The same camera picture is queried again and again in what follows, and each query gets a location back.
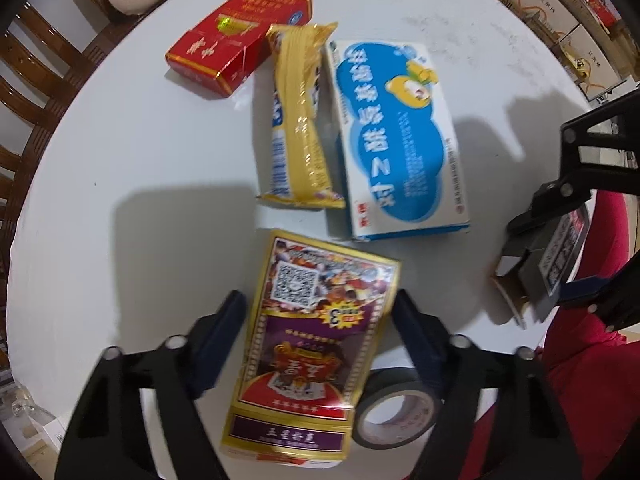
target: small cardboard box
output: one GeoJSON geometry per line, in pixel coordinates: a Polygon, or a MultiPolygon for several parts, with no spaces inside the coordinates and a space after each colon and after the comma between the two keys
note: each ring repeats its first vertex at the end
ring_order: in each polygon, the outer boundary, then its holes
{"type": "Polygon", "coordinates": [[[469,226],[458,142],[425,46],[330,41],[354,240],[469,226]]]}
{"type": "Polygon", "coordinates": [[[578,20],[560,2],[560,0],[512,0],[525,10],[527,15],[537,14],[540,22],[553,35],[561,41],[569,32],[578,25],[578,20]]]}
{"type": "Polygon", "coordinates": [[[264,37],[273,23],[304,25],[311,14],[311,0],[228,0],[164,57],[176,72],[228,96],[269,56],[264,37]]]}
{"type": "Polygon", "coordinates": [[[578,25],[565,36],[560,42],[560,47],[584,72],[585,79],[579,86],[589,101],[622,81],[583,25],[578,25]]]}

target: cartoon bear illustration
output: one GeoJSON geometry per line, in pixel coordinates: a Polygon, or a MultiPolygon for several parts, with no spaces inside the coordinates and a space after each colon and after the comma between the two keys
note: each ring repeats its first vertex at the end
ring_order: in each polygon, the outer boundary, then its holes
{"type": "Polygon", "coordinates": [[[438,77],[433,70],[415,61],[407,62],[406,69],[410,75],[396,76],[385,84],[385,89],[411,108],[424,108],[431,103],[428,84],[437,83],[438,77]]]}

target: blue and white medicine box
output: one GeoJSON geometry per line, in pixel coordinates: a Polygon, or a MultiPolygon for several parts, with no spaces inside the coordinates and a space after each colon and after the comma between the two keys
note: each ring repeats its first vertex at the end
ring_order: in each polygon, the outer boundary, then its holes
{"type": "Polygon", "coordinates": [[[458,142],[427,49],[391,41],[326,49],[353,238],[467,228],[458,142]]]}

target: gold packaging bag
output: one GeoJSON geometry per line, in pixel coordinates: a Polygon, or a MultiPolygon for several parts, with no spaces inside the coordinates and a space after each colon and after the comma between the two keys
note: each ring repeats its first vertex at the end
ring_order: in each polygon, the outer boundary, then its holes
{"type": "Polygon", "coordinates": [[[395,260],[271,232],[225,453],[314,468],[347,457],[399,272],[395,260]]]}
{"type": "Polygon", "coordinates": [[[271,190],[265,200],[296,207],[344,208],[332,189],[316,131],[321,47],[337,23],[271,25],[275,61],[271,190]]]}

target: yellow snack wrapper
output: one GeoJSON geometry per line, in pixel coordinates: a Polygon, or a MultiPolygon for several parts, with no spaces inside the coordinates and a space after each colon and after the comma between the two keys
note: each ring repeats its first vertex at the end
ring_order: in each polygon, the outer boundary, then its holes
{"type": "Polygon", "coordinates": [[[332,189],[316,131],[321,48],[337,27],[271,25],[267,39],[275,61],[273,165],[265,200],[297,207],[344,208],[332,189]]]}

